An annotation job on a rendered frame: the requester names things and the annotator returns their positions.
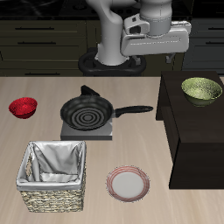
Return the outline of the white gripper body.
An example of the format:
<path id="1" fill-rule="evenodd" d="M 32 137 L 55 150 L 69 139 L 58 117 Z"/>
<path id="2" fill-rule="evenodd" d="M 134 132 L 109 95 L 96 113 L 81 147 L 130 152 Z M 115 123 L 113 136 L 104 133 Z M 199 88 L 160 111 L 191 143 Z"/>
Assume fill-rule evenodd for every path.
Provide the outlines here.
<path id="1" fill-rule="evenodd" d="M 146 34 L 122 32 L 121 54 L 123 56 L 184 53 L 189 47 L 189 34 L 192 26 L 186 21 L 173 21 L 171 29 L 162 37 Z"/>

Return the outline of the green bowl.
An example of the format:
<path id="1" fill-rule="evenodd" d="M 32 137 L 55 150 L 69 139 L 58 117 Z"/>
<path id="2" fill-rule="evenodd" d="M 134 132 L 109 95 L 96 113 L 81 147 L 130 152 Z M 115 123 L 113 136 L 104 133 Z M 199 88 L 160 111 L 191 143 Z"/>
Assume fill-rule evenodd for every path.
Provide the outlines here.
<path id="1" fill-rule="evenodd" d="M 184 80 L 181 89 L 185 98 L 195 107 L 208 106 L 222 95 L 222 87 L 217 82 L 202 77 Z"/>

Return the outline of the red bowl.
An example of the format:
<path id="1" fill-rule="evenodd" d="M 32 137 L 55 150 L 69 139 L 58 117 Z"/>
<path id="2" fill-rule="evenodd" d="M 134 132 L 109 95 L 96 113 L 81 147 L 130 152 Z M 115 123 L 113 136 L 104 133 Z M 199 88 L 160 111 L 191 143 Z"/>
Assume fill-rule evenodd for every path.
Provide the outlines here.
<path id="1" fill-rule="evenodd" d="M 28 119 L 35 112 L 38 102 L 31 97 L 22 97 L 13 101 L 9 106 L 9 111 L 20 119 Z"/>

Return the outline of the white lined wicker basket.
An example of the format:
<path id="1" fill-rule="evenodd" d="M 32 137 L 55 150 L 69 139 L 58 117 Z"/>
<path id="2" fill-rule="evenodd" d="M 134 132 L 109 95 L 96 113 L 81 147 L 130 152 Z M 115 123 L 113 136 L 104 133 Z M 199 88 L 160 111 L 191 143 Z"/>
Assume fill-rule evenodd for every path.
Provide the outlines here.
<path id="1" fill-rule="evenodd" d="M 30 141 L 16 185 L 29 211 L 79 212 L 84 207 L 87 146 L 83 141 Z"/>

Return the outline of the black frying pan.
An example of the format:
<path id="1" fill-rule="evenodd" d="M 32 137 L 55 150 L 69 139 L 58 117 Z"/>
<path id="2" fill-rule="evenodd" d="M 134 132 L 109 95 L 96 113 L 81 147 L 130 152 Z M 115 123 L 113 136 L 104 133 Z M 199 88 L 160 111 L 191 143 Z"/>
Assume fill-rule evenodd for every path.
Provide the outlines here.
<path id="1" fill-rule="evenodd" d="M 97 130 L 110 118 L 128 113 L 151 112 L 152 106 L 130 106 L 113 108 L 112 104 L 96 95 L 81 95 L 66 102 L 60 110 L 61 119 L 70 127 L 81 130 Z"/>

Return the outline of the dark wooden cabinet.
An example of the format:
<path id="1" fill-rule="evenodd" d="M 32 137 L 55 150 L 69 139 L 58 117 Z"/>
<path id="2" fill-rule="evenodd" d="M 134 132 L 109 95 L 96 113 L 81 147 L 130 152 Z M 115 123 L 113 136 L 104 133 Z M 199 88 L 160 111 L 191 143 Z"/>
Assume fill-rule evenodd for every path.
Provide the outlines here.
<path id="1" fill-rule="evenodd" d="M 181 84 L 204 77 L 222 87 L 222 95 L 194 107 Z M 171 189 L 224 189 L 224 84 L 215 71 L 162 72 L 156 119 L 165 126 L 173 167 Z"/>

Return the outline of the dark grey stove plate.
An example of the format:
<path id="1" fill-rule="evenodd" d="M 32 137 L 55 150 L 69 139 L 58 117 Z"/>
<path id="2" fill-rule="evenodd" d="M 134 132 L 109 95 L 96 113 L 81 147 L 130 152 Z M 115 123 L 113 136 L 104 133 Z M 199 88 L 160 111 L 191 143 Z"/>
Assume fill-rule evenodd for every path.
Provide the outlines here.
<path id="1" fill-rule="evenodd" d="M 60 133 L 62 141 L 84 141 L 84 140 L 111 140 L 112 139 L 112 120 L 109 120 L 105 125 L 99 129 L 90 131 L 82 131 L 71 128 L 68 124 L 63 122 Z"/>

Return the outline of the dark kitchen cupboards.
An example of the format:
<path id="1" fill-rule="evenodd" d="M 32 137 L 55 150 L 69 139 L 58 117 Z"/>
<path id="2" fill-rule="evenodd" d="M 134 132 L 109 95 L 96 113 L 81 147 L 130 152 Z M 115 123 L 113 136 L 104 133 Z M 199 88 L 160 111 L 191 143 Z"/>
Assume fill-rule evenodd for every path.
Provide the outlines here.
<path id="1" fill-rule="evenodd" d="M 224 18 L 224 0 L 172 0 L 173 21 L 187 21 L 193 34 L 195 17 L 208 22 L 207 48 L 219 46 L 214 37 L 223 26 L 212 20 Z M 140 7 L 111 9 L 122 19 Z M 84 76 L 79 58 L 102 42 L 101 21 L 86 0 L 0 0 L 0 76 Z M 162 69 L 169 53 L 144 56 L 146 68 Z"/>

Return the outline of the white plate with red rim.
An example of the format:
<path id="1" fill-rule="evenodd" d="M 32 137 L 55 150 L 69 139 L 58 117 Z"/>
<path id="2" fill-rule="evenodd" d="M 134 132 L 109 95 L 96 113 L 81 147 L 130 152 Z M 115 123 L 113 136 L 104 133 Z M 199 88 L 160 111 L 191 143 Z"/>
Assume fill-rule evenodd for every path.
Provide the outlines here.
<path id="1" fill-rule="evenodd" d="M 108 194 L 125 203 L 141 200 L 151 187 L 148 175 L 138 167 L 124 165 L 115 168 L 106 179 Z"/>

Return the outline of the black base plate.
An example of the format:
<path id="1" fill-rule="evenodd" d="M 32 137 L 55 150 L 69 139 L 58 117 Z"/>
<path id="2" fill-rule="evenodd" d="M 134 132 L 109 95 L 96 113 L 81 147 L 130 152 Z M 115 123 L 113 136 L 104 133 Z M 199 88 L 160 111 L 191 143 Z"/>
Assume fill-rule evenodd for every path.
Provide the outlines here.
<path id="1" fill-rule="evenodd" d="M 133 56 L 118 66 L 106 66 L 95 59 L 98 50 L 90 47 L 87 52 L 79 58 L 78 67 L 87 77 L 137 77 L 146 68 L 144 56 L 137 56 L 141 59 L 141 65 L 137 66 Z"/>

